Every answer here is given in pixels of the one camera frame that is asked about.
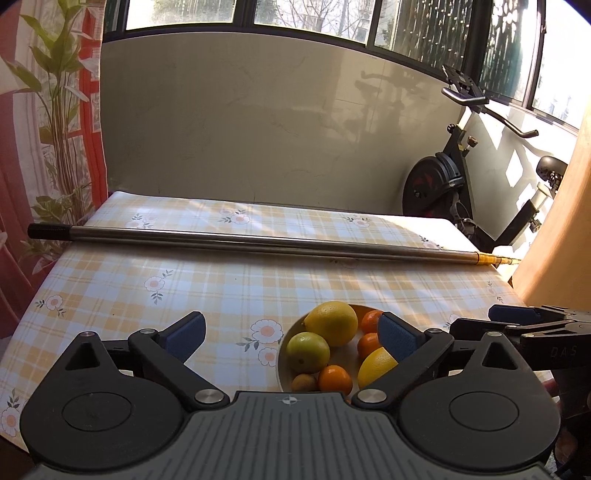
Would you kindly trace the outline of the person's right hand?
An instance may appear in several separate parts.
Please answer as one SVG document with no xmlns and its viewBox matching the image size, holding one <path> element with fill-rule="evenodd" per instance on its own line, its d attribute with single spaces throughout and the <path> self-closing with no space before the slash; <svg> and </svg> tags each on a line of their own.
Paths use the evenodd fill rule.
<svg viewBox="0 0 591 480">
<path fill-rule="evenodd" d="M 561 415 L 564 414 L 564 402 L 560 396 L 560 388 L 555 379 L 543 382 L 543 385 L 552 399 L 555 401 Z M 554 447 L 554 457 L 557 464 L 565 464 L 576 449 L 576 442 L 568 430 L 564 427 L 558 436 Z"/>
</svg>

